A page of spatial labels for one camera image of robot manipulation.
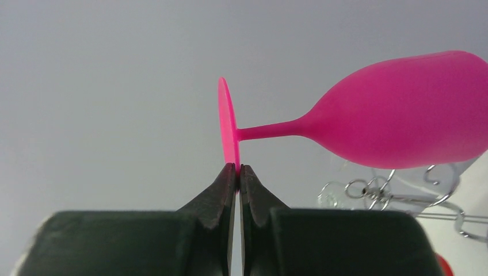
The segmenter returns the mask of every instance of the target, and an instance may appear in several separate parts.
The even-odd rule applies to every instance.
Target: wine glass base
[[[225,163],[235,164],[236,172],[241,168],[239,154],[239,139],[235,124],[234,107],[224,78],[219,79],[218,85],[220,134],[222,136],[222,148],[224,150]]]

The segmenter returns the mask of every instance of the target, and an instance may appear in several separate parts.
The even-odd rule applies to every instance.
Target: gray surface
[[[380,60],[488,59],[486,14],[485,0],[0,2],[0,275],[56,210],[176,209],[209,185],[219,76],[239,127],[290,120]],[[337,178],[304,138],[241,150],[292,206]]]

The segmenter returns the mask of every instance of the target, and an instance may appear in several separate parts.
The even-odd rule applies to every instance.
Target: wine glass stem
[[[280,122],[278,124],[255,126],[253,128],[238,129],[239,141],[272,138],[280,136],[301,135],[302,125],[299,119]]]

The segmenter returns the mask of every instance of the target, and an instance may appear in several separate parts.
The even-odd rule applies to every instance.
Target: red object
[[[437,255],[437,259],[439,260],[439,264],[441,265],[441,268],[444,272],[444,275],[445,276],[454,276],[454,273],[452,272],[452,269],[451,267],[449,266],[449,264],[447,263],[447,261],[439,254],[436,254]]]

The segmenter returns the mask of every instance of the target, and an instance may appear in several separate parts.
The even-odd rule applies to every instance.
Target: gray wall
[[[0,275],[56,210],[176,209],[209,185],[221,75],[239,127],[290,120],[374,62],[488,60],[487,14],[486,0],[1,1]],[[337,178],[303,138],[241,151],[292,206]]]

